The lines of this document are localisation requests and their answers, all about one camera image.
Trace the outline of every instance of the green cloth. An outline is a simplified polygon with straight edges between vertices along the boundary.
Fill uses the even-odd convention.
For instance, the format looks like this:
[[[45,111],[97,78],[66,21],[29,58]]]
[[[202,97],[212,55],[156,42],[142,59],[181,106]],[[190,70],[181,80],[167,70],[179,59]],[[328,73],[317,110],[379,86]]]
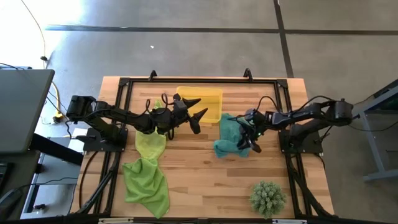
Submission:
[[[169,211],[166,178],[157,167],[155,159],[139,158],[136,162],[123,164],[123,172],[126,184],[125,202],[143,204],[156,218]]]
[[[159,100],[155,102],[155,108],[161,108],[162,103]],[[158,159],[166,148],[166,136],[157,134],[155,130],[152,134],[136,132],[136,149],[145,159]]]
[[[229,153],[237,154],[241,157],[247,157],[250,148],[239,150],[236,146],[241,139],[239,133],[240,124],[236,121],[231,121],[228,118],[233,118],[230,114],[222,114],[220,120],[220,136],[221,139],[217,140],[213,144],[213,148],[216,152],[217,158],[226,157]]]

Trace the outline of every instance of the lime green towel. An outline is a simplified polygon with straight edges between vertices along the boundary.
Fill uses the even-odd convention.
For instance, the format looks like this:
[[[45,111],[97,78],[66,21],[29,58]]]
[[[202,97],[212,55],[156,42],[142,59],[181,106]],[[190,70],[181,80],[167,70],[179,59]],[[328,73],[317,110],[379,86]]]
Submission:
[[[162,103],[159,100],[155,102],[155,108],[161,108]],[[155,130],[152,134],[144,134],[139,131],[136,133],[136,149],[145,159],[158,159],[166,148],[166,136],[157,134]]]
[[[156,218],[166,214],[170,207],[166,178],[157,167],[155,159],[139,158],[136,162],[123,164],[126,184],[125,202],[141,203]]]

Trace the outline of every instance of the succulent plant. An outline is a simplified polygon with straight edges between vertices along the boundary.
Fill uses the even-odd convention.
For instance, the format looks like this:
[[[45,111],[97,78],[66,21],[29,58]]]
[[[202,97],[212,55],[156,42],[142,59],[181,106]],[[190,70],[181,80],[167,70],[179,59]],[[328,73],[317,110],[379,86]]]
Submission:
[[[282,211],[286,203],[286,194],[282,193],[279,185],[261,181],[254,185],[250,202],[252,208],[266,219]]]

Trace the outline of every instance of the gray laptop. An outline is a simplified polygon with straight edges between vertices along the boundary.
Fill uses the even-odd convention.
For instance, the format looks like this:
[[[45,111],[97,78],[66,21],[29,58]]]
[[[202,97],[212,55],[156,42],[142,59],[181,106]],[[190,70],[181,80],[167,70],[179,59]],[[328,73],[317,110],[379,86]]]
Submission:
[[[54,73],[0,70],[0,154],[28,150]]]

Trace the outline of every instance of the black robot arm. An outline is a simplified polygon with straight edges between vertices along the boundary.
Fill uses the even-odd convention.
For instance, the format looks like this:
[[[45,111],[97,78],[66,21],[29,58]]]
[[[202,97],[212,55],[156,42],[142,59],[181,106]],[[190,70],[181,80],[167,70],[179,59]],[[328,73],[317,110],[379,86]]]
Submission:
[[[291,125],[287,141],[290,147],[299,147],[303,140],[311,133],[328,126],[345,126],[352,122],[351,110],[353,105],[341,100],[328,100],[323,103],[312,103],[296,111],[281,113],[266,111],[262,114],[256,109],[246,111],[244,119],[247,123],[241,123],[239,128],[241,140],[238,143],[240,149],[250,147],[256,152],[261,152],[256,144],[259,136],[268,129],[280,131]],[[294,124],[298,121],[312,119],[305,124]]]
[[[109,105],[107,102],[96,101],[92,96],[72,96],[67,116],[74,123],[78,121],[86,122],[100,133],[102,140],[110,142],[117,142],[118,138],[121,137],[119,134],[120,128],[115,124],[108,124],[102,118],[129,124],[144,134],[153,133],[156,128],[159,134],[165,134],[186,122],[190,123],[191,129],[195,134],[200,133],[199,120],[206,113],[207,108],[193,116],[188,113],[188,109],[197,104],[200,99],[181,99],[178,94],[174,95],[173,99],[174,102],[172,103],[165,101],[167,105],[173,106],[173,110],[168,109],[166,106],[165,108],[149,111],[149,101],[147,101],[146,110],[142,114],[135,114]]]

